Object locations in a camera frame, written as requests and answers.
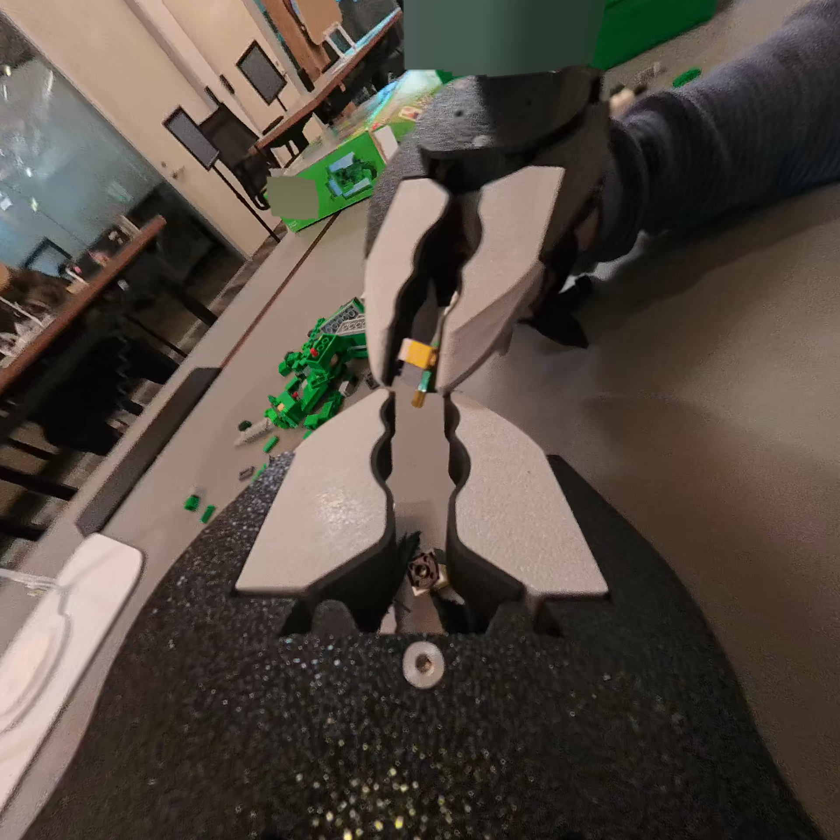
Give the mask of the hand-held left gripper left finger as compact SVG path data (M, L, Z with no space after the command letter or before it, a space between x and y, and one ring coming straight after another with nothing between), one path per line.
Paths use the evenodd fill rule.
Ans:
M314 598L394 543L394 395L380 388L296 448L235 584L237 593Z

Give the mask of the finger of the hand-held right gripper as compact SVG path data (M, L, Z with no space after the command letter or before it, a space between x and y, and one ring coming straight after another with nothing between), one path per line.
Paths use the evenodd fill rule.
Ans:
M481 188L480 240L444 317L437 392L452 392L483 365L536 297L539 257L564 174L561 167L529 166Z
M390 386L397 354L425 300L452 196L436 182L402 182L364 264L366 346L374 378Z

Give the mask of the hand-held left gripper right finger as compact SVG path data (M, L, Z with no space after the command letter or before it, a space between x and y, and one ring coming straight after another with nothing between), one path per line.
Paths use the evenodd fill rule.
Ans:
M446 404L447 556L465 599L602 598L608 593L543 449L471 397Z

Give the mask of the small yellow green brick assembly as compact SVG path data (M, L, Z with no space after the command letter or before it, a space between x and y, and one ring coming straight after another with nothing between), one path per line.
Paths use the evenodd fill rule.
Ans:
M412 406L424 406L427 394L434 390L438 348L405 338L397 354L397 378L412 391Z

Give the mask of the person's right forearm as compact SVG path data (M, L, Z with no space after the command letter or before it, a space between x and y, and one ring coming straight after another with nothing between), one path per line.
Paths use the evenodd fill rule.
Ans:
M641 233L711 224L838 176L839 3L810 2L750 51L612 121L586 256L613 261Z

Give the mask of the green brick set box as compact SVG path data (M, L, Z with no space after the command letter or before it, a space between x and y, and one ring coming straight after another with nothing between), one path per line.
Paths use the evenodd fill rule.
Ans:
M269 179L269 210L298 233L370 198L399 143L441 87L437 72L408 70Z

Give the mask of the dark grey square brick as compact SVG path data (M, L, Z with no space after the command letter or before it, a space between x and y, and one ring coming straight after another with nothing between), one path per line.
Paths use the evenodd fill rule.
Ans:
M408 562L406 578L415 597L447 590L451 584L445 552L428 550L417 553Z

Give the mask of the pile of green bricks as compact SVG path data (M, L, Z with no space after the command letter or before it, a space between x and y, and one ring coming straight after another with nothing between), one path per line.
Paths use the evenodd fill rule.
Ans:
M320 318L298 350L278 365L286 383L269 395L269 408L257 423L239 425L240 447L280 429L302 428L309 436L335 417L358 381L354 364L368 359L363 299L353 297L327 318Z

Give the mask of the large plain green box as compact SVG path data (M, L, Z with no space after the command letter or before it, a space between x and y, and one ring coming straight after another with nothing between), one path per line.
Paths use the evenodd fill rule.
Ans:
M609 70L712 19L718 1L607 1L592 66Z

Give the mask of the long wooden table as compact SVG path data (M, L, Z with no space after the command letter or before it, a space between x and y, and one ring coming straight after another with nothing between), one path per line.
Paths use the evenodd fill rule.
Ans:
M363 88L384 81L402 35L403 11L397 7L321 77L309 99L256 141L247 156L268 155L284 146L297 153L305 151L310 144L304 131L308 122L315 118L330 126Z

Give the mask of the black chair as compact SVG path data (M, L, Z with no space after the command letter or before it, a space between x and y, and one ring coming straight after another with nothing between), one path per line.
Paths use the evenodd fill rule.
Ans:
M266 187L271 165L264 153L254 151L258 135L223 104L198 127L252 203L260 210L268 210Z

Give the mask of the black screen on stand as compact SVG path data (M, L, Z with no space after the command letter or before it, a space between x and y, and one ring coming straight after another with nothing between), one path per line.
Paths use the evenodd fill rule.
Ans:
M183 107L176 108L162 125L206 172L214 173L246 212L274 242L280 242L276 229L262 217L266 211L258 209L246 195L230 170L218 158L217 150L205 139L196 122Z

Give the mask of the white rounded tray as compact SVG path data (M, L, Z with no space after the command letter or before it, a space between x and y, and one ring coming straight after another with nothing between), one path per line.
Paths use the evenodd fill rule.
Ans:
M57 577L2 569L37 596L1 658L1 808L16 789L137 584L141 551L87 537Z

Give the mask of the wooden side table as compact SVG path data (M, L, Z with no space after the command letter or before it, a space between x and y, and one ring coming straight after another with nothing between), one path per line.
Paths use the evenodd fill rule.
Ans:
M99 333L107 333L119 326L123 317L122 310L111 309L101 312L100 317L94 319L93 327L87 328L84 335L65 348L64 353L56 357L55 362L40 372L37 371L43 359L48 354L56 354L56 342L61 344L62 336L69 329L75 329L79 323L84 324L91 307L99 306L102 296L111 295L118 280L132 267L148 250L159 249L159 237L167 225L163 215L154 216L139 232L131 238L121 249L113 255L104 266L100 266L96 274L89 281L81 283L80 289L70 294L67 301L54 319L45 326L24 348L2 368L1 395L2 408L8 407L2 414L1 441L2 448L14 445L13 448L22 449L26 454L45 459L54 458L45 450L22 444L12 437L13 432L21 424L27 422L31 413L43 403L45 399L70 375L77 367L78 361L88 352L89 345L101 340ZM213 313L200 301L189 295L178 284L167 278L161 280L163 288L174 299L188 310L196 319L207 327L212 327L218 315ZM19 396L8 406L8 396ZM41 474L29 474L2 464L2 482L21 487L26 492L42 497L69 501L77 493L72 486L63 485ZM38 541L45 533L46 527L35 523L23 522L2 513L2 541L22 539L28 542Z

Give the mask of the black wall screen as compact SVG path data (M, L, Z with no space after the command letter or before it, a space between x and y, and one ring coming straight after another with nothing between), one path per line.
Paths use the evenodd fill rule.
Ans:
M281 103L280 94L287 86L287 78L258 41L251 42L236 61L236 67L266 105Z

